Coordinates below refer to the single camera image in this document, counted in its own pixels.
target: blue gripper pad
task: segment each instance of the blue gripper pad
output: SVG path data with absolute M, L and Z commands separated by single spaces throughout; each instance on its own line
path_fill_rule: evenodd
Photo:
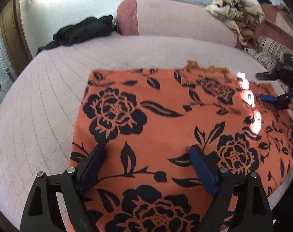
M 208 166 L 195 150 L 195 147 L 189 149 L 189 158 L 205 191 L 212 196 L 216 196 L 218 192 L 216 188 L 218 179 L 210 172 Z
M 260 94 L 259 97 L 262 101 L 274 102 L 278 100 L 275 96 L 266 95 L 266 94 Z

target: metal screw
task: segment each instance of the metal screw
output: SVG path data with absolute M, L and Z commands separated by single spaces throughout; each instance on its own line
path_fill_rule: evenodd
M 226 167 L 221 167 L 220 171 L 222 173 L 228 173 L 228 169 Z
M 251 176 L 252 176 L 253 178 L 257 178 L 257 177 L 258 177 L 258 174 L 255 173 L 255 172 L 252 172 L 252 173 L 251 173 Z
M 68 173 L 73 173 L 75 170 L 76 170 L 75 167 L 69 167 L 69 168 L 67 169 L 67 172 L 68 172 Z
M 39 171 L 39 172 L 37 173 L 37 177 L 38 177 L 38 178 L 41 178 L 43 175 L 44 175 L 44 172 L 42 172 L 42 171 Z

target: orange cloth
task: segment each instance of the orange cloth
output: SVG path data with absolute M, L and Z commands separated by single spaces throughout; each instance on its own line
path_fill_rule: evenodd
M 270 195 L 293 168 L 293 122 L 274 95 L 227 72 L 96 70 L 74 131 L 70 166 L 97 143 L 107 158 L 83 200 L 100 231 L 195 231 L 211 204 L 189 160 L 198 144 L 218 166 L 257 172 Z M 224 224 L 229 225 L 237 197 Z

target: orange fabric with black flowers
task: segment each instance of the orange fabric with black flowers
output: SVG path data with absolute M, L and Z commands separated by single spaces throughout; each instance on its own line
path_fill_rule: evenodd
M 212 201 L 189 161 L 257 172 L 270 195 L 293 168 L 293 121 L 258 95 L 269 84 L 202 70 L 96 70 L 76 120 L 70 166 L 97 143 L 107 158 L 83 200 L 100 231 L 195 231 Z M 229 225 L 237 197 L 224 224 Z

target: beige blanket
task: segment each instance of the beige blanket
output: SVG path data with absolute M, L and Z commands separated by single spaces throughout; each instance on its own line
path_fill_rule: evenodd
M 243 46 L 251 40 L 257 51 L 262 50 L 254 37 L 256 25 L 265 17 L 257 0 L 213 0 L 206 10 L 235 31 Z

